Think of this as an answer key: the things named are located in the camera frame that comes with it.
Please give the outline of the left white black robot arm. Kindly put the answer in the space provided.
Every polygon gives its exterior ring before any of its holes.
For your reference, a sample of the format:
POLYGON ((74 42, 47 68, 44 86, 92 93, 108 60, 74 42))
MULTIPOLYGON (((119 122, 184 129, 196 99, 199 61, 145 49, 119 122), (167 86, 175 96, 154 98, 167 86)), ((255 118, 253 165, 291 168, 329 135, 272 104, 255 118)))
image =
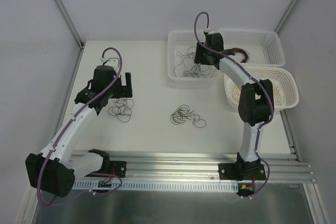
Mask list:
POLYGON ((118 72, 111 66, 99 65, 93 78, 76 95, 65 125, 39 154, 30 153, 25 160, 29 183, 33 188, 64 198, 74 183, 93 173, 105 176, 110 171, 107 152, 91 149, 78 161, 69 164, 70 157, 84 129, 98 117, 109 100, 131 98, 131 74, 125 73, 122 84, 118 72))

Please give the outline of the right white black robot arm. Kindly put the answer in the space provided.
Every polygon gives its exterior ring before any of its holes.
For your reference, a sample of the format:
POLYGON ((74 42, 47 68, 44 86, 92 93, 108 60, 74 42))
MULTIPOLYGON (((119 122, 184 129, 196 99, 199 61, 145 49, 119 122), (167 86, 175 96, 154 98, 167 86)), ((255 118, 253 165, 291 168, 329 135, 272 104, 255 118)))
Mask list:
POLYGON ((204 42, 196 44, 194 62, 214 66, 231 78, 240 89, 238 114, 244 123, 243 141, 236 162, 218 165, 220 179, 267 181, 265 168, 258 154, 259 141, 265 125, 274 115, 272 82, 258 80, 239 62, 232 58, 233 53, 224 50, 220 33, 205 30, 204 42))

